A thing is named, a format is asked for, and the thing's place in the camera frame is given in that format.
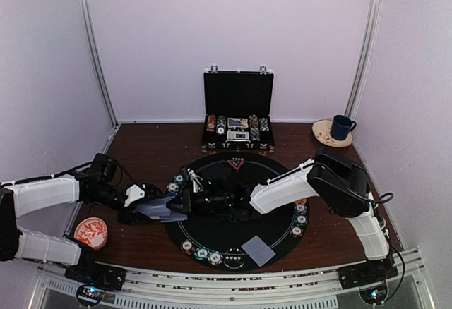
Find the clear round dealer button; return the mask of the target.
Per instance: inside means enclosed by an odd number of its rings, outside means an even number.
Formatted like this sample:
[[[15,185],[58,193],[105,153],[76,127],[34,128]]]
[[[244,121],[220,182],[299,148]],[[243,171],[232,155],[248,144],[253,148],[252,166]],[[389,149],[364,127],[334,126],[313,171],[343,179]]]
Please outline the clear round dealer button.
[[[223,264],[229,269],[237,270],[244,266],[246,254],[241,248],[230,248],[223,258]]]

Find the blue card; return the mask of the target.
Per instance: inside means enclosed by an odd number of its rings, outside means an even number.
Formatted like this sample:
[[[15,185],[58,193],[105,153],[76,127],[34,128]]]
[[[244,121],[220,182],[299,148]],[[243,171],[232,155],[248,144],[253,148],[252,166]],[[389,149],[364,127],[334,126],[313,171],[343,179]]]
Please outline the blue card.
[[[186,221],[187,217],[162,217],[160,218],[161,223],[172,223]]]
[[[259,267],[276,256],[276,252],[258,236],[250,238],[241,248]]]

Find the blue small blind button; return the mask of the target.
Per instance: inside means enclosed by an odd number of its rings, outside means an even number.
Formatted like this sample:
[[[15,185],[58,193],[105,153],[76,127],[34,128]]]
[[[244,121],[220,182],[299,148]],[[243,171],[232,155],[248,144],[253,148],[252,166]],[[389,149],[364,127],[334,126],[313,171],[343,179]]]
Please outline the blue small blind button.
[[[172,198],[175,198],[177,196],[177,194],[176,193],[168,193],[168,194],[166,194],[166,198],[169,198],[169,199],[172,199]]]

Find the orange big blind button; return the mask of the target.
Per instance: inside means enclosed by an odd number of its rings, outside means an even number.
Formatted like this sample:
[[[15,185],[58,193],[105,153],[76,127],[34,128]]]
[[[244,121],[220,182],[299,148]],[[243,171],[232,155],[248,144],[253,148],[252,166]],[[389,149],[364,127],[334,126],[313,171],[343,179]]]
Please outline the orange big blind button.
[[[296,204],[296,205],[298,205],[298,204],[305,205],[306,203],[307,203],[307,199],[306,198],[294,201],[294,204]]]

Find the red black chips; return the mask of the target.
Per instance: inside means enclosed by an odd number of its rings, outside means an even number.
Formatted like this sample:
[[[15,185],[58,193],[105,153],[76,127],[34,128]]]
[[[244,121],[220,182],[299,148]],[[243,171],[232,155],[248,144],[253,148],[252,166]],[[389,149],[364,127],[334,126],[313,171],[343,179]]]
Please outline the red black chips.
[[[182,241],[180,248],[185,255],[192,255],[196,251],[196,245],[192,241]]]
[[[301,238],[304,235],[304,229],[300,226],[293,226],[290,230],[290,235],[293,238]]]

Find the left aluminium frame post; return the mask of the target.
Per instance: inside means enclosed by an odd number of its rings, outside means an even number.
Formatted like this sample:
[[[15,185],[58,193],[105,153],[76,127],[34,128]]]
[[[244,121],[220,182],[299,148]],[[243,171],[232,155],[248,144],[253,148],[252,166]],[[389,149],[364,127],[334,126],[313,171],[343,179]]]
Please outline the left aluminium frame post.
[[[90,13],[89,0],[79,0],[79,4],[81,7],[85,35],[88,41],[89,55],[91,63],[93,65],[96,83],[97,86],[99,87],[102,103],[104,104],[104,107],[106,109],[109,122],[111,123],[113,128],[116,128],[119,125],[119,123],[114,112],[114,107],[112,105],[112,100],[107,88],[105,75],[102,69],[100,54],[95,39],[93,21]]]

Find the white blue chips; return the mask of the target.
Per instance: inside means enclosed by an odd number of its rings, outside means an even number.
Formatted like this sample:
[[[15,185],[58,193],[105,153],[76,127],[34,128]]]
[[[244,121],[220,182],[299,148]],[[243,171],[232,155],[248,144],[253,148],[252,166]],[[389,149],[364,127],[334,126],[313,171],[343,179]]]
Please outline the white blue chips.
[[[300,214],[306,214],[307,213],[307,206],[304,205],[304,204],[296,204],[295,205],[295,211],[297,213],[300,213]]]
[[[223,255],[217,251],[211,252],[208,256],[208,262],[213,266],[218,266],[222,264]]]
[[[169,193],[176,193],[179,190],[179,185],[175,182],[171,182],[167,185],[167,191]]]

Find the red triangle all-in marker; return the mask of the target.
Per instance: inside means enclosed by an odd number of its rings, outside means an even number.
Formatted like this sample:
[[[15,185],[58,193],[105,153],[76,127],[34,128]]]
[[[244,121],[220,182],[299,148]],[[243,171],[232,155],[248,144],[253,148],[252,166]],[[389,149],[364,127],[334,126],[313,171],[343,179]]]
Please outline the red triangle all-in marker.
[[[244,164],[243,158],[232,158],[227,160],[227,163],[235,170],[239,171],[242,165]]]

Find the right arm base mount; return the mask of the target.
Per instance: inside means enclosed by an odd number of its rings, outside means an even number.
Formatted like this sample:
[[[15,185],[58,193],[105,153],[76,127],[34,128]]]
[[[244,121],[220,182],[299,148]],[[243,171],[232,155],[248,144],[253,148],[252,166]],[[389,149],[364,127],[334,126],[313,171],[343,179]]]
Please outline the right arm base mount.
[[[342,290],[358,288],[360,298],[374,307],[387,304],[395,296],[405,278],[404,267],[397,286],[390,293],[388,280],[398,275],[396,266],[377,261],[367,261],[338,269]]]

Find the green chips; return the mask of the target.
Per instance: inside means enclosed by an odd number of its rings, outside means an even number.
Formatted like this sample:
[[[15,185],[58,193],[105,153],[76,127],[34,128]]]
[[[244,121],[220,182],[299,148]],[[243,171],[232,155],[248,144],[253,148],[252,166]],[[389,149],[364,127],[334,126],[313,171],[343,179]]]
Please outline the green chips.
[[[295,217],[295,223],[297,226],[306,226],[308,224],[308,217],[305,214],[298,214]]]
[[[184,182],[184,177],[183,177],[181,174],[177,174],[177,175],[174,177],[174,182],[175,182],[176,184],[178,184],[178,185],[181,185],[181,184],[183,184],[183,182]]]
[[[209,250],[203,247],[197,248],[194,252],[194,257],[197,260],[205,260],[208,259],[208,256],[210,255]]]

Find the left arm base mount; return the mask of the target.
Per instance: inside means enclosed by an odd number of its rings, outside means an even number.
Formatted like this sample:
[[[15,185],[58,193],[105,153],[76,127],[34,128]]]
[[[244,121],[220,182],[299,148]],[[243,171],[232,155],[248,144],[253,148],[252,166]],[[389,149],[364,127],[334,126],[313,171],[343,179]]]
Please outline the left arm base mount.
[[[87,308],[99,305],[108,293],[121,291],[126,270],[120,267],[96,264],[91,274],[75,266],[65,267],[64,276],[80,283],[76,289],[76,300]]]

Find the blue playing card deck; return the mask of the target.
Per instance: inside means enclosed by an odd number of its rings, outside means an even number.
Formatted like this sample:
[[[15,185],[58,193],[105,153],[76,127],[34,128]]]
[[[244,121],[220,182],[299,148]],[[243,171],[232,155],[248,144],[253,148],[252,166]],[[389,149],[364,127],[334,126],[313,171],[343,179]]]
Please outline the blue playing card deck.
[[[171,209],[167,208],[169,198],[158,198],[145,202],[140,202],[135,208],[135,212],[140,212],[150,218],[168,217],[171,215]]]

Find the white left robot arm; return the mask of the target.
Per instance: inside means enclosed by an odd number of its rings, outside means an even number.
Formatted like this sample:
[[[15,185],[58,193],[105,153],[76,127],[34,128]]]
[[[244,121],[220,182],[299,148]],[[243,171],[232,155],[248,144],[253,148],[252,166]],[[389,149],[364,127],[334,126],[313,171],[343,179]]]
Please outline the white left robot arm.
[[[120,171],[131,182],[125,190],[112,185]],[[163,197],[155,185],[139,183],[115,159],[97,153],[84,164],[48,176],[38,176],[1,184],[1,261],[39,260],[73,266],[74,272],[87,284],[101,276],[95,263],[95,250],[77,240],[58,238],[22,229],[17,220],[25,214],[60,204],[97,203],[119,213],[125,224],[147,220],[136,211],[137,205]]]

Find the black poker chip case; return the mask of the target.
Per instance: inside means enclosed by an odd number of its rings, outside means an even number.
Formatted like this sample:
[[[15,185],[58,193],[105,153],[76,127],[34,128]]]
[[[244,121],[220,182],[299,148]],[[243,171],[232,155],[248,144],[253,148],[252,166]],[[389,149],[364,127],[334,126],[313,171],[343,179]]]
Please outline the black poker chip case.
[[[258,71],[220,71],[216,65],[212,65],[203,74],[205,120],[201,147],[205,150],[260,150],[269,151],[275,149],[275,138],[270,119],[270,106],[273,94],[274,74],[266,66],[261,66]],[[248,119],[252,114],[259,119],[268,119],[269,131],[260,131],[260,140],[254,141],[227,141],[227,131],[246,131],[247,129],[226,128],[224,135],[206,130],[208,115],[214,114],[216,118],[224,115],[226,118]]]

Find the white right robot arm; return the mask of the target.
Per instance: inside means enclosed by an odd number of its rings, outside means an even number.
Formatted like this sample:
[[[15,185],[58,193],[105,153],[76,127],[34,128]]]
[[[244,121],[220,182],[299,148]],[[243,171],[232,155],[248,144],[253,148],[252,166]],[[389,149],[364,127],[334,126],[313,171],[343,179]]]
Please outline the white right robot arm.
[[[325,147],[279,175],[270,170],[273,162],[252,153],[231,159],[217,154],[205,164],[184,166],[167,187],[174,193],[167,207],[184,215],[227,215],[251,221],[281,207],[298,206],[303,199],[321,198],[355,230],[366,257],[362,276],[375,282],[387,273],[391,245],[378,206],[390,202],[392,192],[374,198],[366,171]]]

